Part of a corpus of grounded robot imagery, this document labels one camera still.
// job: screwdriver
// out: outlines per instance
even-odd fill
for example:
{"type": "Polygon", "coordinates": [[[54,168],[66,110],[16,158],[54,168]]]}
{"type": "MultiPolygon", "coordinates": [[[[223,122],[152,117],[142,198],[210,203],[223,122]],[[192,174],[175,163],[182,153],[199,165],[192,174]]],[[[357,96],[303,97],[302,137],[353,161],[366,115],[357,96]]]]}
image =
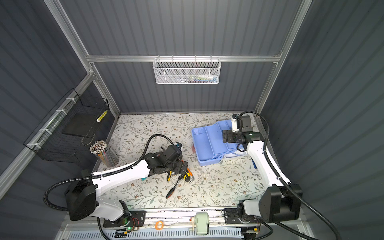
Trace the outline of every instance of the screwdriver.
{"type": "Polygon", "coordinates": [[[183,179],[183,175],[180,175],[180,176],[179,176],[179,178],[177,179],[177,182],[176,182],[175,186],[174,186],[171,190],[169,190],[169,192],[167,193],[166,198],[169,198],[169,197],[172,195],[172,193],[175,191],[175,189],[176,189],[176,187],[177,187],[177,184],[179,183],[179,181],[180,181],[181,179],[183,179]]]}

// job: blue plastic toolbox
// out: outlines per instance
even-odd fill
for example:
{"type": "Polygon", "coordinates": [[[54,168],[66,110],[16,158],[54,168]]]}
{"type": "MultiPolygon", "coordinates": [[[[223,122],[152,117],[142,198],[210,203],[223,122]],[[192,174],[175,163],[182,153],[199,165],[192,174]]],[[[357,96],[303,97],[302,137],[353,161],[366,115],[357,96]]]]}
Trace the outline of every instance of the blue plastic toolbox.
{"type": "Polygon", "coordinates": [[[219,163],[223,157],[246,155],[236,149],[236,143],[223,142],[223,130],[231,130],[231,120],[218,121],[214,125],[192,129],[192,138],[200,166],[219,163]]]}

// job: gray corrugated wall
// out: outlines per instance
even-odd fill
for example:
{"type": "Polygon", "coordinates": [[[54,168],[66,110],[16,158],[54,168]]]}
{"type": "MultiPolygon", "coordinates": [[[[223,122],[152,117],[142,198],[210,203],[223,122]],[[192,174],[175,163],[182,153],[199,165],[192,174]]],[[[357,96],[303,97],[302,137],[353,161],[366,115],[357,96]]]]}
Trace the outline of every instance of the gray corrugated wall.
{"type": "Polygon", "coordinates": [[[91,55],[273,55],[300,0],[61,3],[91,55]]]}
{"type": "Polygon", "coordinates": [[[96,63],[122,112],[255,109],[273,63],[222,63],[219,84],[157,84],[152,63],[96,63]]]}
{"type": "MultiPolygon", "coordinates": [[[[61,1],[90,55],[275,55],[300,0],[61,1]]],[[[96,63],[121,112],[254,109],[273,63],[222,63],[220,83],[156,84],[152,64],[96,63]]]]}
{"type": "Polygon", "coordinates": [[[43,1],[0,1],[0,172],[86,75],[43,1]]]}
{"type": "MultiPolygon", "coordinates": [[[[42,0],[0,1],[0,36],[2,173],[24,148],[28,135],[86,71],[42,0]]],[[[93,84],[84,94],[100,97],[93,84]]],[[[105,138],[114,118],[104,119],[109,127],[101,128],[100,137],[105,138]]],[[[78,176],[82,168],[92,168],[94,162],[77,165],[34,157],[0,200],[0,239],[54,239],[66,212],[45,206],[44,191],[78,176]]],[[[50,199],[65,205],[63,192],[58,189],[50,199]]]]}
{"type": "Polygon", "coordinates": [[[384,227],[383,9],[315,1],[262,111],[283,172],[343,239],[380,239],[384,227]]]}

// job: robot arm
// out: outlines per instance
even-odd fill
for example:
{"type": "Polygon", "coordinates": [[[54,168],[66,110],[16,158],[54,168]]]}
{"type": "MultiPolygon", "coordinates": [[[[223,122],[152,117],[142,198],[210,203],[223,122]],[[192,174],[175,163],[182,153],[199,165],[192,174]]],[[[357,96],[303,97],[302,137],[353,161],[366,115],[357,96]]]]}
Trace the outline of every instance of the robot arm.
{"type": "MultiPolygon", "coordinates": [[[[134,163],[130,163],[106,171],[93,172],[92,175],[100,175],[101,177],[72,182],[65,192],[70,219],[76,221],[87,216],[93,216],[106,218],[113,222],[128,218],[130,213],[124,201],[111,200],[105,198],[103,194],[121,184],[154,174],[172,171],[185,176],[188,163],[182,161],[181,148],[180,143],[170,145],[162,152],[146,154],[143,160],[135,166],[134,163]],[[115,172],[129,166],[132,166],[132,168],[103,177],[103,174],[115,172]]],[[[82,174],[83,176],[89,175],[88,172],[82,172],[82,174]]]]}
{"type": "MultiPolygon", "coordinates": [[[[242,144],[255,162],[263,180],[265,192],[260,200],[241,200],[238,204],[238,215],[255,215],[263,217],[266,223],[295,220],[299,217],[301,202],[293,197],[283,184],[277,179],[264,156],[264,139],[260,132],[253,132],[250,116],[232,116],[232,130],[223,131],[223,142],[242,144]]],[[[273,159],[266,150],[269,159],[273,159]]],[[[295,193],[302,196],[298,184],[291,184],[290,180],[281,172],[275,161],[271,161],[281,178],[287,182],[295,193]]]]}

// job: floral tablecloth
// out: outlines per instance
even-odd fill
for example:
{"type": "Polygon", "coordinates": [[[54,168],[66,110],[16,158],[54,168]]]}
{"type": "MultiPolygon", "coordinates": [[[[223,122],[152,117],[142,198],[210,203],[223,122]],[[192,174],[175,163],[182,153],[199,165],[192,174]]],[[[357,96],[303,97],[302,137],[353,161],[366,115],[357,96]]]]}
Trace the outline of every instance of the floral tablecloth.
{"type": "MultiPolygon", "coordinates": [[[[177,181],[177,175],[166,181],[166,174],[134,180],[104,194],[124,200],[131,209],[168,207],[232,206],[241,199],[258,198],[263,193],[263,180],[249,156],[223,159],[218,164],[199,166],[193,150],[191,129],[230,119],[232,113],[204,114],[141,114],[121,115],[113,132],[110,146],[120,157],[117,166],[134,162],[140,157],[148,138],[156,133],[168,136],[184,146],[183,160],[195,177],[193,182],[181,180],[169,199],[165,196],[177,181]]],[[[153,138],[147,152],[160,151],[169,143],[153,138]]],[[[107,170],[101,164],[99,170],[107,170]]]]}

